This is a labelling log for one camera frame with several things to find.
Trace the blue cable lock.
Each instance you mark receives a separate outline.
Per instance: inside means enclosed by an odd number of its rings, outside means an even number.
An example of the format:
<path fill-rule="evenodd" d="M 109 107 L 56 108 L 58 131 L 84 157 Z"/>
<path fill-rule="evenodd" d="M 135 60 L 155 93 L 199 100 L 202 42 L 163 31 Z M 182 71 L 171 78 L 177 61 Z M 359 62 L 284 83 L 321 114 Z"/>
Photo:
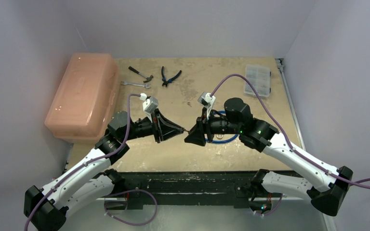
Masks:
<path fill-rule="evenodd" d="M 225 111 L 224 110 L 222 110 L 222 111 L 214 111 L 212 114 L 214 116 L 216 116 L 216 117 L 221 117 L 221 116 L 225 116 Z M 205 140 L 206 140 L 206 142 L 213 143 L 213 144 L 226 144 L 226 143 L 230 143 L 230 142 L 234 141 L 237 137 L 238 137 L 238 134 L 235 134 L 231 138 L 225 139 L 223 137 L 222 140 L 218 140 L 216 138 L 216 134 L 215 134 L 214 135 L 214 138 L 212 140 L 209 140 L 207 137 L 205 138 Z"/>

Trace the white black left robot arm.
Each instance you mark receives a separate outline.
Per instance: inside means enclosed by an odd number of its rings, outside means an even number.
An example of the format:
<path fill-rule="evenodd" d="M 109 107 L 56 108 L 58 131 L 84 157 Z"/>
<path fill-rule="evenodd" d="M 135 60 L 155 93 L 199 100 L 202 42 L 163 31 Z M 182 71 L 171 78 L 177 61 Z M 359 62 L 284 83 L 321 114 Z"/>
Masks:
<path fill-rule="evenodd" d="M 31 186 L 26 191 L 24 229 L 33 224 L 39 231 L 57 231 L 69 216 L 95 199 L 146 193 L 136 185 L 127 184 L 110 166 L 128 152 L 128 140 L 153 136 L 160 143 L 184 130 L 163 116 L 159 109 L 135 122 L 128 111 L 115 113 L 105 135 L 82 160 L 43 187 Z"/>

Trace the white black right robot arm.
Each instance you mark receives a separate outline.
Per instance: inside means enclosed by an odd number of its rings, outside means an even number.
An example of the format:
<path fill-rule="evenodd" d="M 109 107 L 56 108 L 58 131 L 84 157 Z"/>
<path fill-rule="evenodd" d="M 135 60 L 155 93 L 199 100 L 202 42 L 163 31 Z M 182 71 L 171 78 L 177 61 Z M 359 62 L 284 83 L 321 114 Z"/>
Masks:
<path fill-rule="evenodd" d="M 205 146 L 216 134 L 237 134 L 246 147 L 279 160 L 299 174 L 292 177 L 260 169 L 250 186 L 240 186 L 241 190 L 252 197 L 270 193 L 298 197 L 310 201 L 323 214 L 332 217 L 338 214 L 349 190 L 351 169 L 326 164 L 288 142 L 276 127 L 253 117 L 250 107 L 240 98 L 228 99 L 224 109 L 225 115 L 220 116 L 203 109 L 185 142 Z"/>

